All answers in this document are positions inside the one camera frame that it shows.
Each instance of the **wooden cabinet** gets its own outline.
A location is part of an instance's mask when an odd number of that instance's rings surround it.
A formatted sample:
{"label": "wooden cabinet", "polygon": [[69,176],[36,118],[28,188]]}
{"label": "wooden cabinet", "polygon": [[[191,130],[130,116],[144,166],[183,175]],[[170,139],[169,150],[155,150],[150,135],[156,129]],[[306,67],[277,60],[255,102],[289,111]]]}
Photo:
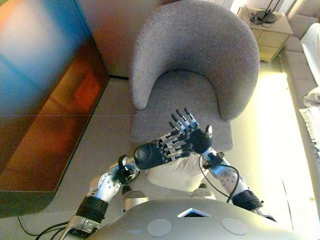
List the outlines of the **wooden cabinet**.
{"label": "wooden cabinet", "polygon": [[249,16],[256,12],[257,9],[241,7],[237,15],[252,30],[258,43],[260,60],[272,61],[293,32],[287,17],[281,12],[274,12],[276,22],[272,24],[255,25],[251,23]]}

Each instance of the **cable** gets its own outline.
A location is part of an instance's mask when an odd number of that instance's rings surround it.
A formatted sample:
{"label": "cable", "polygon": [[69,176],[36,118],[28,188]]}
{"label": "cable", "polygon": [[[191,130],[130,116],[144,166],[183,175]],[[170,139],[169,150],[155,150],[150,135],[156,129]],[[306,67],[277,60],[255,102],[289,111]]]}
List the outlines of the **cable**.
{"label": "cable", "polygon": [[60,232],[61,232],[62,230],[64,230],[64,229],[65,229],[65,227],[62,227],[62,228],[60,228],[58,231],[56,231],[56,233],[52,235],[52,237],[50,238],[50,240],[54,240],[54,239],[55,239],[55,236],[57,236],[58,233],[60,233]]}
{"label": "cable", "polygon": [[237,187],[238,187],[238,183],[239,183],[239,179],[240,179],[240,174],[239,174],[239,171],[234,167],[234,166],[230,166],[230,165],[224,165],[224,164],[219,164],[218,166],[222,166],[222,167],[227,167],[227,168],[231,168],[233,170],[236,171],[236,183],[235,183],[235,186],[232,190],[232,192],[230,193],[228,199],[227,199],[227,203],[229,203],[229,201],[231,200],[231,198],[233,197]]}
{"label": "cable", "polygon": [[36,237],[36,236],[39,235],[39,234],[32,234],[32,233],[27,232],[27,230],[25,230],[24,226],[22,226],[22,223],[21,223],[21,221],[20,221],[19,216],[18,216],[18,221],[19,221],[19,224],[20,224],[21,228],[23,229],[23,231],[24,231],[26,234],[28,234],[29,236],[32,236],[32,237]]}
{"label": "cable", "polygon": [[[23,230],[26,234],[28,234],[29,236],[32,236],[32,237],[37,237],[37,236],[40,235],[40,234],[32,234],[32,233],[28,232],[27,230],[25,230],[25,228],[24,228],[24,226],[22,225],[22,222],[21,222],[19,216],[18,216],[17,218],[18,218],[18,221],[19,221],[19,224],[20,224],[22,230]],[[46,231],[46,232],[43,233],[42,235],[45,235],[45,234],[48,234],[48,233],[51,233],[51,232],[53,232],[53,231],[60,230],[60,229],[61,229],[61,228],[51,229],[51,230]]]}
{"label": "cable", "polygon": [[289,200],[288,200],[288,195],[287,195],[285,183],[284,183],[283,180],[281,180],[281,181],[282,181],[282,185],[283,185],[283,189],[284,189],[284,193],[285,193],[285,197],[286,197],[286,202],[287,202],[287,204],[288,204],[288,210],[289,210],[289,215],[290,215],[292,230],[294,231],[294,223],[292,222],[291,209],[290,209],[290,204],[289,204]]}
{"label": "cable", "polygon": [[66,224],[68,224],[68,222],[69,222],[69,221],[65,221],[65,222],[58,223],[58,224],[55,224],[55,225],[52,225],[52,226],[48,227],[46,230],[42,231],[42,232],[36,237],[35,240],[39,240],[39,238],[40,238],[42,235],[46,234],[49,230],[51,230],[51,229],[53,229],[53,228],[55,228],[55,227],[59,227],[59,226],[66,225]]}
{"label": "cable", "polygon": [[270,26],[264,26],[264,23],[262,23],[261,26],[264,27],[265,29],[268,29],[268,28],[271,28],[272,25],[270,24]]}
{"label": "cable", "polygon": [[247,5],[244,5],[244,7],[245,7],[245,9],[246,9],[246,11],[248,13],[249,19],[251,19],[251,15],[250,15],[250,12],[249,12],[249,9],[248,9]]}
{"label": "cable", "polygon": [[228,195],[224,194],[222,191],[220,191],[218,188],[216,188],[210,181],[209,179],[206,177],[206,175],[204,174],[204,171],[202,171],[202,168],[201,168],[201,165],[200,165],[200,158],[201,158],[201,155],[199,156],[199,159],[198,159],[198,164],[199,164],[199,168],[204,176],[204,178],[208,181],[208,183],[215,189],[217,190],[219,193],[221,193],[223,196],[225,196],[226,198],[228,198]]}

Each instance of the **gray sofa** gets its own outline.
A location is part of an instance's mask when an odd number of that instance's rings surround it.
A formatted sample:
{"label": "gray sofa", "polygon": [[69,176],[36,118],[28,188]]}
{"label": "gray sofa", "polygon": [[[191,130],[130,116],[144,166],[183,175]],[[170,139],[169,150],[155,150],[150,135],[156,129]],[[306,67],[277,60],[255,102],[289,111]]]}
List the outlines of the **gray sofa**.
{"label": "gray sofa", "polygon": [[319,22],[319,0],[297,0],[289,11],[287,18],[293,31],[280,52],[282,66],[287,74],[287,81],[299,125],[301,138],[308,161],[312,186],[314,190],[318,213],[320,213],[320,164],[319,156],[309,136],[305,121],[299,109],[305,109],[303,97],[317,85],[303,52],[300,39],[313,23]]}

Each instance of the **wall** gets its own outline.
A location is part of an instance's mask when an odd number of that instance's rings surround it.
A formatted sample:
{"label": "wall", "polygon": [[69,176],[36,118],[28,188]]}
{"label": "wall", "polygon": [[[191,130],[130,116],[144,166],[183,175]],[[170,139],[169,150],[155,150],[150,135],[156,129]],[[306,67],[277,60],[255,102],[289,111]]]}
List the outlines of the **wall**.
{"label": "wall", "polygon": [[[177,0],[77,0],[111,75],[128,77],[133,46],[148,14]],[[231,7],[233,0],[207,0]]]}
{"label": "wall", "polygon": [[[231,11],[235,14],[237,14],[238,9],[240,7],[243,7],[246,5],[248,8],[254,8],[254,9],[266,9],[267,6],[269,5],[271,0],[234,0],[232,5],[231,5]],[[274,9],[276,6],[278,0],[273,0],[270,8],[271,10]],[[275,8],[275,11],[277,12],[281,5],[284,3],[284,0],[280,0],[279,4]]]}
{"label": "wall", "polygon": [[287,14],[289,10],[291,10],[292,5],[296,3],[296,1],[297,0],[285,0],[279,9],[279,12]]}

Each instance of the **white pillow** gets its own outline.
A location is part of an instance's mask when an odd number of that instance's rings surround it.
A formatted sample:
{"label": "white pillow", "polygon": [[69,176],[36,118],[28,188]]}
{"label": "white pillow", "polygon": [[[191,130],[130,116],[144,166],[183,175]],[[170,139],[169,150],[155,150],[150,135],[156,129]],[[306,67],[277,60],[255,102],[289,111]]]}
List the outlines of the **white pillow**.
{"label": "white pillow", "polygon": [[177,159],[164,165],[151,168],[147,172],[147,179],[160,187],[185,192],[197,189],[204,178],[199,169],[199,154]]}

